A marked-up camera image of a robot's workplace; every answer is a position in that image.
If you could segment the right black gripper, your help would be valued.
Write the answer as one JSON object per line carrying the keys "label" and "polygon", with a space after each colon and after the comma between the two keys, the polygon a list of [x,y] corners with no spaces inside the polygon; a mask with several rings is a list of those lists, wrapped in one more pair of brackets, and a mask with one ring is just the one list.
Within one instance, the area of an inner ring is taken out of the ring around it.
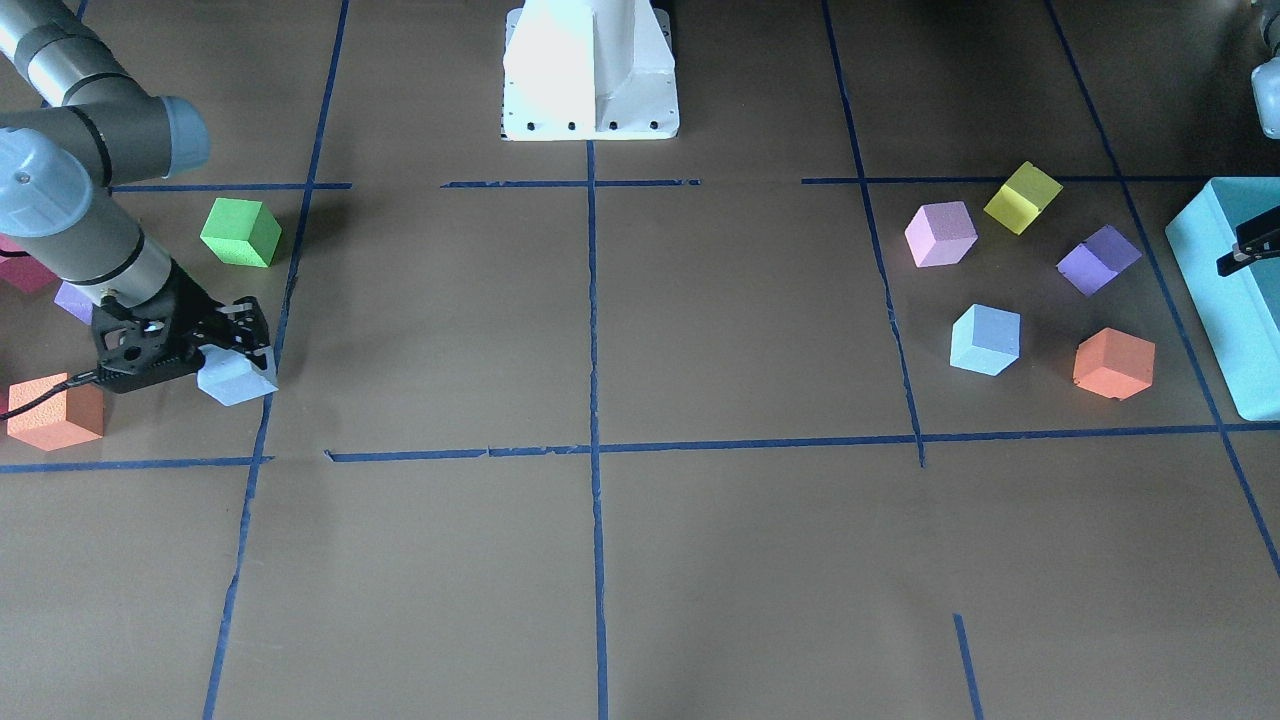
{"label": "right black gripper", "polygon": [[92,314],[100,354],[192,354],[202,345],[233,350],[237,380],[246,389],[276,389],[270,331],[257,299],[221,306],[178,264],[163,283],[137,300],[124,290],[104,291]]}

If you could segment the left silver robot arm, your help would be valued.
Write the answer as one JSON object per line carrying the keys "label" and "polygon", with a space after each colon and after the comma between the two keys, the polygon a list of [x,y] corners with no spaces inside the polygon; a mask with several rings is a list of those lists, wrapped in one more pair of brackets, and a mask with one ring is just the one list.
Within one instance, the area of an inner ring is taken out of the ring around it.
{"label": "left silver robot arm", "polygon": [[[1268,60],[1251,72],[1251,87],[1266,138],[1279,140],[1279,1],[1251,1],[1260,18],[1260,36]],[[1217,273],[1229,277],[1248,265],[1279,255],[1279,208],[1262,211],[1233,231],[1235,241],[1216,261]]]}

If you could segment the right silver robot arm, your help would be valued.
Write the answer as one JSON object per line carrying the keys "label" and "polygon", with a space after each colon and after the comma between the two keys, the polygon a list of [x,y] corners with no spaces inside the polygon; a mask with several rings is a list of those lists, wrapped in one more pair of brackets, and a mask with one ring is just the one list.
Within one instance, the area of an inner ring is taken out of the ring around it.
{"label": "right silver robot arm", "polygon": [[92,306],[92,380],[116,395],[196,375],[225,405],[273,392],[255,297],[220,304],[110,195],[206,163],[182,97],[148,94],[60,1],[5,1],[3,55],[45,101],[3,115],[3,233]]}

